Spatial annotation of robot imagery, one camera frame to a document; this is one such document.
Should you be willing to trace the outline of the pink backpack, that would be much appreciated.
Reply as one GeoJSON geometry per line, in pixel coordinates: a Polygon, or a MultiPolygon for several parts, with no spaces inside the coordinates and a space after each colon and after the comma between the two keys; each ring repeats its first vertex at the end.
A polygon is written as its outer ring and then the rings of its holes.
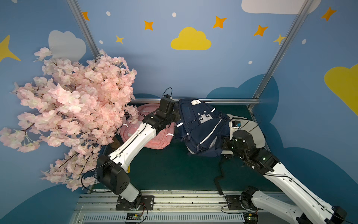
{"type": "Polygon", "coordinates": [[[143,123],[145,121],[144,116],[149,115],[152,112],[155,112],[159,108],[159,103],[149,103],[141,105],[137,108],[139,114],[138,121],[136,123],[130,122],[127,120],[119,130],[119,135],[122,138],[123,142],[129,140],[136,133],[140,133],[140,137],[144,137],[145,134],[153,135],[154,138],[147,142],[145,145],[146,148],[161,150],[169,146],[175,131],[175,123],[172,122],[170,125],[166,125],[163,130],[158,134],[156,129],[151,128],[149,124],[143,123]]]}

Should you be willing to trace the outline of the navy blue backpack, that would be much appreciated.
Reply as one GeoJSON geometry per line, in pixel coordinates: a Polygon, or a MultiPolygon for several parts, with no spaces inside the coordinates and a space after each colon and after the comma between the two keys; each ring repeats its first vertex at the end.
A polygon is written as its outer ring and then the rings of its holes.
{"type": "Polygon", "coordinates": [[[187,154],[196,157],[220,157],[220,175],[214,178],[214,183],[222,196],[219,181],[224,178],[222,164],[226,160],[222,157],[222,146],[230,132],[229,116],[198,99],[179,100],[178,112],[176,127],[188,150],[187,154]]]}

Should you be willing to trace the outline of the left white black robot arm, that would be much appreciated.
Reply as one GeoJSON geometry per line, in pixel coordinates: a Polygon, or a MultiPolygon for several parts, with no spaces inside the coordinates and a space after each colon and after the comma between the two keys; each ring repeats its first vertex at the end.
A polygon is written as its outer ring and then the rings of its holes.
{"type": "Polygon", "coordinates": [[[143,123],[122,146],[108,156],[98,158],[97,180],[100,183],[130,203],[140,200],[140,191],[130,182],[128,167],[150,140],[175,121],[175,104],[169,95],[164,95],[158,109],[145,116],[143,123]]]}

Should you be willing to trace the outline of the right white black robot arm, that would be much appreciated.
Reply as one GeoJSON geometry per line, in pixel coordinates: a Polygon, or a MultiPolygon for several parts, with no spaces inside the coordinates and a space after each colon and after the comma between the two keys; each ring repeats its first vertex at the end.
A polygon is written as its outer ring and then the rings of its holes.
{"type": "Polygon", "coordinates": [[[272,198],[255,187],[248,187],[239,198],[243,209],[265,210],[290,224],[342,224],[347,212],[324,201],[292,175],[280,160],[265,148],[257,148],[254,137],[232,128],[224,146],[245,165],[277,186],[293,205],[272,198]]]}

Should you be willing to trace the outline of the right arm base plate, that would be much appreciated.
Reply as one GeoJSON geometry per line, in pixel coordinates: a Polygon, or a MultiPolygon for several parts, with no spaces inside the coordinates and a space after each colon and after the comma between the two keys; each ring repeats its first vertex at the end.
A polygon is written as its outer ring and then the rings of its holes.
{"type": "Polygon", "coordinates": [[[225,200],[230,210],[234,210],[234,209],[236,210],[243,209],[247,211],[259,210],[259,208],[257,208],[254,205],[252,198],[253,197],[251,195],[245,195],[245,194],[225,196],[225,200]]]}

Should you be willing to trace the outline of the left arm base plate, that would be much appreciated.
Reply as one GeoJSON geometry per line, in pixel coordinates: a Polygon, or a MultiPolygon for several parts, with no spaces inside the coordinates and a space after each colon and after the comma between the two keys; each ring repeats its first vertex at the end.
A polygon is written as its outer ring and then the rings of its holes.
{"type": "Polygon", "coordinates": [[[139,211],[148,210],[152,211],[154,206],[154,196],[139,195],[134,202],[129,202],[124,197],[119,196],[116,204],[117,211],[139,211]]]}

